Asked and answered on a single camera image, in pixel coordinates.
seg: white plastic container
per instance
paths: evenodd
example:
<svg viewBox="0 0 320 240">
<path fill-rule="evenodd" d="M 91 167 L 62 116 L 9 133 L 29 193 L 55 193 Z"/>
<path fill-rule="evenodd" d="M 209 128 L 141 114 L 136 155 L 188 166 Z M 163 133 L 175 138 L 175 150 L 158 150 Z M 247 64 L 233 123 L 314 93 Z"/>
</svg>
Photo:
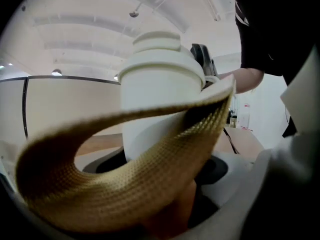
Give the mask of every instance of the white plastic container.
<svg viewBox="0 0 320 240">
<path fill-rule="evenodd" d="M 203 69 L 192 53 L 181 46 L 178 34 L 164 31 L 142 34 L 133 42 L 133 50 L 133 56 L 122 65 L 118 74 L 123 110 L 192 102 L 212 92 L 223 92 L 233 87 L 231 77 L 201 93 L 206 83 Z M 136 159 L 157 143 L 182 115 L 178 113 L 124 123 L 122 136 L 127 160 Z"/>
</svg>

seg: white ceiling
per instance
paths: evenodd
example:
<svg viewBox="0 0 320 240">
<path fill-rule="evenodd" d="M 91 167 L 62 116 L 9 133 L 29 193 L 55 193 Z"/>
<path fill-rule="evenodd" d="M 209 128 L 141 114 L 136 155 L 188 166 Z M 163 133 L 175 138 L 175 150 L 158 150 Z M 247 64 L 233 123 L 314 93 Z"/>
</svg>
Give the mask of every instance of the white ceiling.
<svg viewBox="0 0 320 240">
<path fill-rule="evenodd" d="M 0 42 L 0 57 L 31 75 L 112 80 L 140 33 L 179 33 L 213 57 L 240 51 L 234 0 L 26 0 Z M 129 13 L 140 5 L 136 18 Z"/>
</svg>

